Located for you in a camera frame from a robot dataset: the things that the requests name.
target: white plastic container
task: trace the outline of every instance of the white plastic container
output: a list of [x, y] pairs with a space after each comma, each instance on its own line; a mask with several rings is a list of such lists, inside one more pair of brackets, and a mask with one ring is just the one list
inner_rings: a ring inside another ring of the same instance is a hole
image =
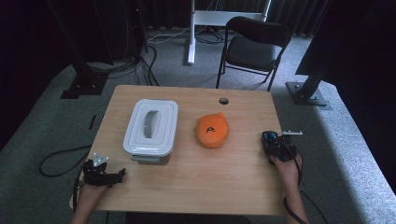
[[136, 103], [123, 141], [132, 160], [168, 163], [175, 141], [177, 113], [175, 101], [143, 99]]

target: gray carpet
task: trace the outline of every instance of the gray carpet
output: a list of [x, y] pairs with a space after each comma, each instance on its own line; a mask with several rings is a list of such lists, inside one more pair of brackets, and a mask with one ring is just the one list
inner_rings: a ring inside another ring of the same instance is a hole
[[[195, 64], [186, 65], [188, 43], [187, 39], [174, 38], [151, 44], [158, 52], [153, 74], [162, 86], [214, 88], [222, 45], [198, 42]], [[291, 40], [271, 89], [282, 129], [304, 133], [293, 138], [304, 155], [304, 192], [330, 223], [396, 223], [395, 195], [336, 88], [325, 82], [319, 85], [332, 110], [295, 105], [290, 98], [285, 82], [306, 79], [294, 73], [309, 43], [310, 39], [303, 37]], [[148, 63], [153, 56], [152, 49], [143, 53]], [[102, 95], [80, 96], [77, 100], [60, 100], [76, 75], [72, 66], [52, 80], [0, 153], [0, 223], [68, 223], [73, 216], [68, 203], [78, 168], [48, 178], [40, 175], [38, 164], [51, 152], [92, 144], [114, 88], [120, 84], [146, 85], [146, 73], [140, 63], [135, 70], [110, 75]], [[220, 87], [266, 90], [266, 84], [260, 82], [255, 75], [228, 70]], [[93, 115], [97, 119], [90, 129]], [[53, 158], [44, 168], [52, 174], [61, 172], [87, 150]], [[324, 223], [314, 205], [303, 198], [311, 223]], [[105, 216], [106, 212], [95, 212], [91, 223], [105, 223]], [[283, 217], [248, 218], [252, 223], [285, 222]], [[123, 222], [124, 213], [110, 214], [109, 223]]]

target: orange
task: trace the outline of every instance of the orange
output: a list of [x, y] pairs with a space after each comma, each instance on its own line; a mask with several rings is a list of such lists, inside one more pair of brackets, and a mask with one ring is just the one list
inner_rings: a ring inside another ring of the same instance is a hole
[[229, 126], [224, 113], [210, 114], [198, 119], [195, 133], [204, 147], [220, 147], [228, 137]]

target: chair backrest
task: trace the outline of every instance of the chair backrest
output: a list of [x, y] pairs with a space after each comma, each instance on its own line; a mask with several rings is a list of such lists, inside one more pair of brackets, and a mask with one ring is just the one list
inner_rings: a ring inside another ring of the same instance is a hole
[[234, 17], [226, 24], [226, 33], [233, 30], [255, 42], [285, 48], [291, 41], [288, 27], [266, 21], [256, 21], [247, 17]]

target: black chair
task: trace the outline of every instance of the black chair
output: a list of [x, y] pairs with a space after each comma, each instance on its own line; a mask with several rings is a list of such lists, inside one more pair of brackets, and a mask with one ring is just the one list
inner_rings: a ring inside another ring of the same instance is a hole
[[[228, 44], [230, 31], [236, 32], [236, 36]], [[229, 67], [263, 75], [265, 79], [262, 83], [271, 77], [267, 91], [271, 90], [281, 56], [290, 41], [291, 31], [286, 26], [246, 17], [230, 19], [225, 27], [216, 89], [225, 67]]]

